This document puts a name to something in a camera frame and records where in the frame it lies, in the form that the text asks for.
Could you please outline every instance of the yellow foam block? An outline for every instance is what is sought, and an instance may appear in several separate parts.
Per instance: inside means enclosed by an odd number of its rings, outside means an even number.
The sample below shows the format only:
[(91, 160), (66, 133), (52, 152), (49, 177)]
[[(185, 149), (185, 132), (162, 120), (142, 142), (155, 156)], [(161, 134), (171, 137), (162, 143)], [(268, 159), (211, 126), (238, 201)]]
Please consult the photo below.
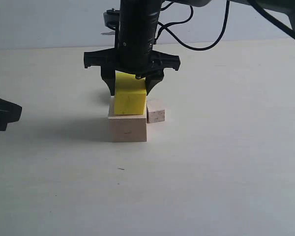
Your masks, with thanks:
[(142, 115), (146, 109), (147, 90), (145, 80), (134, 75), (116, 74), (115, 115)]

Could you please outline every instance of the large wooden block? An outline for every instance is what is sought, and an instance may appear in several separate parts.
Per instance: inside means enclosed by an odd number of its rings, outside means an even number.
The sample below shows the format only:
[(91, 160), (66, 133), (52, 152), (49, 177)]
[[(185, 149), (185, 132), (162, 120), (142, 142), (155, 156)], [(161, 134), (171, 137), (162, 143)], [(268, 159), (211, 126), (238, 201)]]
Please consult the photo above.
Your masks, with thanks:
[(146, 109), (147, 90), (145, 80), (135, 75), (116, 74), (115, 115), (143, 115)]
[(156, 123), (165, 120), (165, 107), (160, 100), (147, 101), (147, 121)]
[(144, 111), (143, 115), (115, 115), (114, 100), (111, 97), (108, 114), (112, 142), (146, 142), (147, 112)]

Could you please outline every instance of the table surface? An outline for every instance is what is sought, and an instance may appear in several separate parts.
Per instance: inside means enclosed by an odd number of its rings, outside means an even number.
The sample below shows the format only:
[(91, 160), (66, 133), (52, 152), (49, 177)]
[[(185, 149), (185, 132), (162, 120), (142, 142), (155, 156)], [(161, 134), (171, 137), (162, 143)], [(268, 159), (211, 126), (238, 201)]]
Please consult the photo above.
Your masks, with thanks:
[(109, 143), (109, 91), (83, 52), (0, 51), (0, 236), (295, 236), (295, 43), (180, 55), (147, 143)]

